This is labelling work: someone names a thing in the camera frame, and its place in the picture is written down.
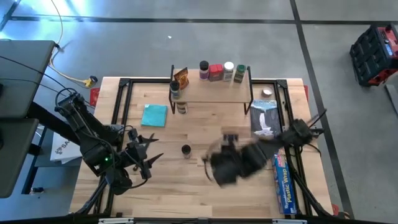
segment black bottle cap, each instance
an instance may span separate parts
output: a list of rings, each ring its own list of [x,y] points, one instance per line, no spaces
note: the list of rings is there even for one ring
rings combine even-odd
[[[170,82],[170,87],[173,91],[177,91],[180,88],[180,84],[178,81],[171,81]]]
[[[207,61],[201,61],[199,63],[199,68],[200,68],[200,70],[203,70],[203,71],[208,70],[209,69],[209,63]]]
[[[183,145],[181,151],[182,154],[188,155],[191,153],[191,147],[189,145]]]

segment wooden shelf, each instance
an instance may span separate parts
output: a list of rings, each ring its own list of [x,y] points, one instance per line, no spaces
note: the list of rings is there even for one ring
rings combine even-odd
[[[179,99],[172,98],[174,103],[249,103],[250,82],[248,71],[244,74],[242,83],[233,79],[229,82],[210,82],[199,79],[199,69],[188,69],[188,86],[181,90]]]

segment concrete floor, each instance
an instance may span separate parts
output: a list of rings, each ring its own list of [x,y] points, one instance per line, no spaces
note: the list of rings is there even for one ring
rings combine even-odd
[[[0,13],[6,13],[12,2],[2,1]],[[296,3],[305,25],[294,24],[297,16],[292,2]],[[320,103],[328,109],[328,124],[355,219],[397,223],[398,172],[394,171],[398,158],[397,115],[383,87],[364,89],[355,82],[348,54],[351,44],[369,27],[355,25],[355,21],[398,21],[397,1],[58,0],[55,3],[63,16],[159,19],[158,22],[65,21],[60,43],[64,52],[57,55],[55,64],[74,77],[96,75],[99,80],[104,76],[166,77],[172,63],[176,67],[197,67],[199,61],[206,59],[248,64],[253,77],[303,78],[310,87],[312,114],[318,113]],[[59,21],[56,17],[35,21],[43,15],[57,15],[50,1],[22,0],[0,38],[58,40]],[[264,21],[260,24],[162,22],[167,18]],[[313,25],[321,24],[320,21],[340,21],[342,25]],[[302,51],[303,39],[309,58]],[[308,61],[312,63],[319,93],[318,88],[312,91],[314,77]],[[46,73],[89,97],[88,90],[51,69]],[[398,88],[396,77],[387,83]],[[47,78],[42,84],[60,89]],[[35,101],[53,111],[53,98],[49,96],[55,93],[40,87]],[[324,138],[319,145],[331,200],[341,208],[331,165],[335,159],[331,160]],[[11,198],[0,200],[0,220],[67,214],[78,167],[39,170],[35,184],[50,187],[51,191],[40,198],[20,195],[19,181]],[[20,179],[24,175],[26,169],[22,170]],[[51,209],[55,203],[62,209]],[[21,209],[27,204],[29,214]]]

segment wooden table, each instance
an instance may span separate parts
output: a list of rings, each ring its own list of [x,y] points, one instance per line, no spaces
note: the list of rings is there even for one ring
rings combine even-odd
[[[95,116],[109,124],[114,108],[120,77],[104,77]],[[310,119],[310,111],[301,79],[287,79],[295,118]],[[254,85],[254,99],[261,99],[264,85]],[[239,180],[238,185],[221,189],[209,182],[204,173],[201,156],[210,144],[225,131],[237,131],[240,141],[250,138],[250,114],[244,115],[242,105],[236,103],[189,103],[187,114],[172,114],[170,107],[164,128],[141,127],[144,105],[157,103],[169,105],[169,85],[162,83],[135,83],[130,102],[127,124],[138,129],[139,134],[160,139],[150,144],[148,157],[161,152],[164,155],[151,169],[152,178],[146,185],[115,196],[113,215],[123,212],[125,217],[169,217],[169,218],[283,218],[279,214],[275,183],[270,163],[248,180]],[[122,110],[119,110],[121,122]],[[184,159],[181,147],[192,147],[190,159]],[[332,213],[330,196],[323,173],[319,153],[304,147],[302,161],[307,185],[324,209]],[[141,177],[129,167],[127,171],[134,184]],[[98,178],[83,162],[78,175],[70,211],[83,206],[98,184]],[[108,191],[105,190],[102,209]],[[298,189],[299,205],[303,208],[302,194]]]

